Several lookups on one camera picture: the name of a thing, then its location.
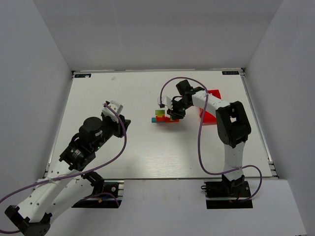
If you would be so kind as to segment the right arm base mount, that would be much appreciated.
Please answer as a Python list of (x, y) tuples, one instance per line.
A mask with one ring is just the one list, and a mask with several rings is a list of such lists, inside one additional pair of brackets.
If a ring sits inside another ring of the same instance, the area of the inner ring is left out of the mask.
[(250, 209), (253, 208), (252, 200), (246, 200), (251, 196), (247, 181), (229, 192), (223, 181), (204, 182), (201, 190), (205, 193), (207, 209)]

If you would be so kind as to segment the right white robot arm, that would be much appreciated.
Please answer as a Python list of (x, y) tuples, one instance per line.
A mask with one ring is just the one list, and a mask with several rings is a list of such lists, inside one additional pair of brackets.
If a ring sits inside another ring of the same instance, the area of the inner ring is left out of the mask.
[(245, 181), (243, 150), (252, 131), (244, 106), (239, 101), (229, 103), (213, 96), (203, 84), (193, 88), (188, 77), (180, 79), (176, 85), (179, 96), (169, 98), (161, 94), (158, 104), (161, 108), (167, 107), (172, 119), (183, 119), (192, 106), (201, 108), (203, 116), (210, 113), (216, 118), (218, 136), (224, 144), (221, 185), (224, 193), (232, 194)]

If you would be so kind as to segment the green rectangular wood block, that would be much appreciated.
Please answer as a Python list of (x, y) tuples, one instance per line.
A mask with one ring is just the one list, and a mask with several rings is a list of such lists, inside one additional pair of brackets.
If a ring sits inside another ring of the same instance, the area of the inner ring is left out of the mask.
[(165, 114), (165, 110), (155, 110), (155, 115)]

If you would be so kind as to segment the red rectangular wood block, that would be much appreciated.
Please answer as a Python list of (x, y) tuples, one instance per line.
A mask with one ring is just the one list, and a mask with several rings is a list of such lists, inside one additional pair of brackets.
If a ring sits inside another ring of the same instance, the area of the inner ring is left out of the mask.
[(156, 117), (156, 122), (166, 122), (165, 118)]

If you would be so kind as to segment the red arch wood block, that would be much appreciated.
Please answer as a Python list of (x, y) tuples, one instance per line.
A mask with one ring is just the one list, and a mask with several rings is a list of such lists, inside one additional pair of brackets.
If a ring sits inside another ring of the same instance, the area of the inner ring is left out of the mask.
[(179, 122), (179, 119), (174, 119), (174, 120), (170, 120), (170, 117), (165, 117), (165, 120), (167, 123), (174, 123), (174, 122)]

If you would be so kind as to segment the red plastic bin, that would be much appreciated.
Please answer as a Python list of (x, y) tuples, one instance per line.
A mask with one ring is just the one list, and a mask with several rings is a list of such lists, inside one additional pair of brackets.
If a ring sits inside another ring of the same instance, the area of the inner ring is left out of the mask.
[[(220, 94), (220, 91), (218, 89), (208, 90), (208, 93), (211, 96), (216, 97), (217, 99), (221, 100), (221, 94)], [(204, 119), (203, 119), (203, 124), (204, 125), (217, 124), (217, 119), (212, 113), (206, 112)]]

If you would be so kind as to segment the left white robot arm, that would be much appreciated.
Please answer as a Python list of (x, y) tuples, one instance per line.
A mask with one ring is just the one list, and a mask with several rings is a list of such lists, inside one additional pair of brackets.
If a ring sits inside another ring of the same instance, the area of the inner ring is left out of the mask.
[(10, 205), (5, 215), (25, 236), (44, 236), (53, 221), (82, 198), (111, 195), (104, 178), (85, 168), (96, 152), (113, 136), (125, 138), (131, 121), (120, 112), (104, 109), (101, 118), (84, 120), (47, 177), (33, 184), (35, 190), (18, 205)]

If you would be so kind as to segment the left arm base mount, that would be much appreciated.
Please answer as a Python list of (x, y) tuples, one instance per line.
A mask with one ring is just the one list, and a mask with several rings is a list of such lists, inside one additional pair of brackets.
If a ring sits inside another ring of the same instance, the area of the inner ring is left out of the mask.
[(88, 181), (88, 195), (76, 202), (72, 208), (118, 209), (123, 200), (124, 181), (107, 180), (97, 172), (81, 175)]

